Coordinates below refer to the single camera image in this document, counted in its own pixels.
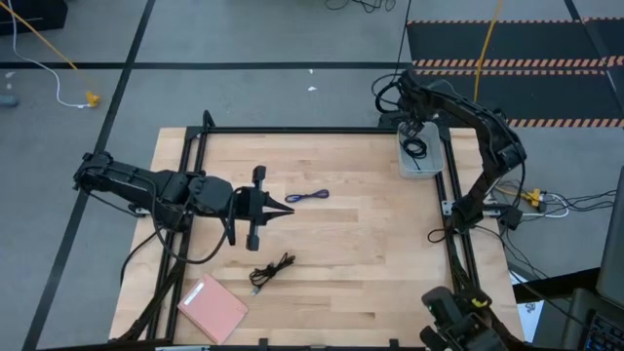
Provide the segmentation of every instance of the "yellow cable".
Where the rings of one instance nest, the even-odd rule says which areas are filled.
[[[498,15],[500,14],[500,10],[503,7],[503,0],[498,0],[496,4],[496,11],[494,12],[494,18],[489,23],[489,29],[487,30],[486,42],[484,43],[484,47],[481,49],[481,56],[479,57],[479,61],[477,62],[477,78],[475,79],[475,96],[474,101],[477,101],[479,97],[479,78],[481,78],[481,69],[484,65],[484,58],[486,57],[486,51],[488,50],[489,37],[494,30],[494,25],[498,20]]]
[[[9,14],[11,14],[16,19],[18,19],[23,25],[28,27],[28,29],[30,29],[30,31],[33,32],[37,36],[37,38],[39,38],[39,40],[44,42],[44,44],[46,44],[48,46],[48,48],[52,49],[52,51],[55,52],[55,54],[57,54],[61,59],[63,59],[65,62],[67,62],[69,64],[69,66],[71,66],[71,68],[73,68],[77,72],[80,72],[80,74],[85,78],[85,80],[87,80],[87,82],[90,85],[93,85],[91,80],[89,79],[89,77],[87,77],[85,74],[83,74],[82,71],[80,71],[78,69],[78,67],[76,67],[76,65],[71,60],[69,60],[69,58],[67,58],[59,50],[57,50],[57,48],[55,48],[54,45],[52,45],[46,38],[44,38],[43,35],[39,34],[37,29],[33,28],[32,25],[30,25],[30,23],[28,23],[26,20],[24,20],[20,15],[16,14],[15,11],[11,10],[1,0],[0,0],[0,6],[2,6],[5,10],[7,10],[9,12]],[[99,96],[93,94],[92,92],[87,92],[87,101],[89,102],[89,105],[97,106],[98,103],[99,103]]]
[[[503,193],[503,194],[507,194],[507,195],[511,195],[511,196],[516,196],[518,195],[518,191],[509,191],[503,187],[500,186],[495,186],[494,187],[496,190],[498,190],[499,192]],[[535,198],[533,195],[531,195],[530,193],[527,193],[526,191],[523,190],[521,196],[527,200],[534,200],[534,201],[539,201],[538,198]]]

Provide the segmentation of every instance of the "yellow connector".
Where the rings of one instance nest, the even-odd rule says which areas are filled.
[[[536,209],[539,207],[539,203],[542,201],[542,192],[539,188],[534,188],[532,191],[522,194],[523,199],[527,200],[528,203],[535,207]]]
[[[93,94],[92,92],[87,92],[87,102],[89,103],[89,107],[98,107],[99,96]]]

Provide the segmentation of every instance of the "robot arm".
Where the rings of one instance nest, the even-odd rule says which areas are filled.
[[[405,122],[401,132],[408,137],[417,135],[424,122],[439,114],[456,118],[477,133],[484,171],[468,194],[455,201],[448,219],[448,228],[462,233],[483,219],[486,196],[502,176],[524,163],[527,158],[525,150],[500,115],[465,97],[442,93],[432,90],[431,85],[417,83],[413,70],[404,71],[394,86],[401,94],[398,106]]]
[[[128,200],[133,208],[150,211],[154,226],[160,229],[183,231],[189,225],[185,215],[188,212],[198,216],[248,220],[247,249],[257,251],[257,227],[266,225],[275,217],[293,214],[293,209],[262,191],[265,173],[263,166],[256,167],[253,186],[234,190],[232,184],[216,176],[173,171],[154,173],[117,162],[110,154],[100,152],[85,154],[74,181],[76,189],[112,192]],[[265,213],[263,207],[280,211]],[[229,228],[228,242],[235,245],[233,223]]]

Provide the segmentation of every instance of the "white cable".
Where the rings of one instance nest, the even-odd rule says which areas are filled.
[[[13,10],[13,4],[11,3],[11,0],[8,0],[8,4],[9,4],[9,9],[11,9],[11,11]],[[20,53],[18,53],[18,22],[16,21],[16,17],[11,14],[11,19],[13,20],[13,52],[16,54],[16,56],[18,56],[18,58],[23,59],[25,61],[28,62],[32,62],[36,65],[38,65],[39,67],[47,70],[48,72],[52,73],[55,78],[57,78],[57,101],[59,103],[61,103],[62,105],[65,105],[67,107],[76,107],[76,108],[85,108],[85,107],[90,107],[88,104],[72,104],[72,103],[67,103],[64,102],[60,99],[60,79],[59,76],[57,75],[56,72],[54,72],[54,70],[46,67],[46,65],[37,62],[34,59],[30,59],[30,58],[25,58],[22,55],[20,55]]]
[[[555,199],[555,200],[559,201],[560,203],[562,203],[563,207],[561,208],[561,210],[565,209],[565,213],[564,214],[523,214],[523,216],[525,215],[525,216],[543,216],[543,217],[546,217],[546,218],[563,218],[563,217],[569,215],[569,209],[567,208],[568,204],[567,204],[566,200],[562,199],[562,197],[559,196],[559,195],[548,194],[547,193],[544,196],[546,196],[546,195],[549,195],[553,199]]]

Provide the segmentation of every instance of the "black mat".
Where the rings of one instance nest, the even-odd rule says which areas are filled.
[[[408,25],[411,58],[476,60],[488,27],[486,21],[413,21]],[[498,22],[486,57],[515,59],[514,66],[518,59],[552,59],[554,64],[548,61],[548,67],[564,66],[567,59],[580,59],[580,63],[588,59],[585,66],[589,66],[591,59],[600,58],[580,20]]]
[[[586,19],[585,25],[600,35],[604,56],[624,56],[624,19]]]
[[[445,79],[459,94],[469,98],[474,94],[474,71],[418,71],[423,83]],[[437,89],[450,93],[446,84]],[[502,108],[513,120],[588,119],[602,122],[622,117],[603,70],[488,71],[481,77],[479,91],[479,103],[492,109]],[[579,123],[576,127],[582,126],[583,123]]]

